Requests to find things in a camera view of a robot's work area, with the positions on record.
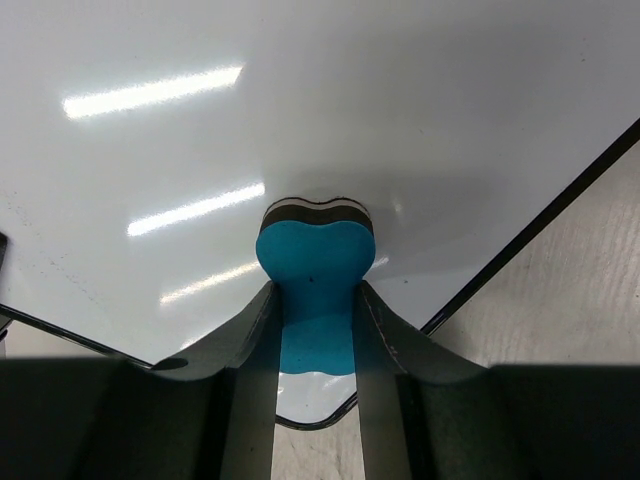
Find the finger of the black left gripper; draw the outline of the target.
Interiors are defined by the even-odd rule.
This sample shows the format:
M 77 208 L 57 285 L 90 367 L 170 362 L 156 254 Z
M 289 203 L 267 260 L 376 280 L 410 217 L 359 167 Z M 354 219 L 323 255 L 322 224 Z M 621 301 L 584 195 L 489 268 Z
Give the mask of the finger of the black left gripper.
M 0 268 L 2 270 L 4 257 L 7 249 L 7 237 L 4 234 L 0 234 Z M 0 343 L 3 345 L 4 340 L 8 334 L 8 318 L 4 315 L 0 315 Z

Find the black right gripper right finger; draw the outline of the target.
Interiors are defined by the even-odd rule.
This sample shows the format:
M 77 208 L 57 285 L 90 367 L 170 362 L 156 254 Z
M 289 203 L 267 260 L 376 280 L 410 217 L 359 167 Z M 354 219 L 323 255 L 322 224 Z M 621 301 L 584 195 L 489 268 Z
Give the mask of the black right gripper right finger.
M 394 313 L 367 283 L 353 340 L 370 479 L 635 479 L 639 370 L 477 365 Z

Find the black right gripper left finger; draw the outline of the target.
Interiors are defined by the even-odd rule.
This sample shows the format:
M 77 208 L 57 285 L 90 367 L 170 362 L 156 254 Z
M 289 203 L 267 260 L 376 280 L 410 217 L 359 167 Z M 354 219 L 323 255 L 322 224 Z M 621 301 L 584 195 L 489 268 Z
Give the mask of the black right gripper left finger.
M 279 291 L 151 368 L 107 357 L 1 364 L 5 479 L 267 479 Z

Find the white whiteboard black frame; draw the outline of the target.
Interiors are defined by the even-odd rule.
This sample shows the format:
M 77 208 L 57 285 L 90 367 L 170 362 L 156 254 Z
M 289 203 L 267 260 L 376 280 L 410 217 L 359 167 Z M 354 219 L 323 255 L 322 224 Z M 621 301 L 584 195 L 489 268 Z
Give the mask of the white whiteboard black frame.
M 149 365 L 262 287 L 270 204 L 348 197 L 431 331 L 638 129 L 635 1 L 5 1 L 1 312 Z

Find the blue whiteboard eraser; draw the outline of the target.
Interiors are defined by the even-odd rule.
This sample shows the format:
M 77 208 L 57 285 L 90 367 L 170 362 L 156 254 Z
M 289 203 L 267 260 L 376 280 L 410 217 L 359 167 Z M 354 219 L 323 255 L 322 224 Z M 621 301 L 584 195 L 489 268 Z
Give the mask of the blue whiteboard eraser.
M 368 210 L 346 197 L 278 200 L 264 214 L 256 255 L 282 295 L 281 372 L 354 373 L 353 300 L 376 255 Z

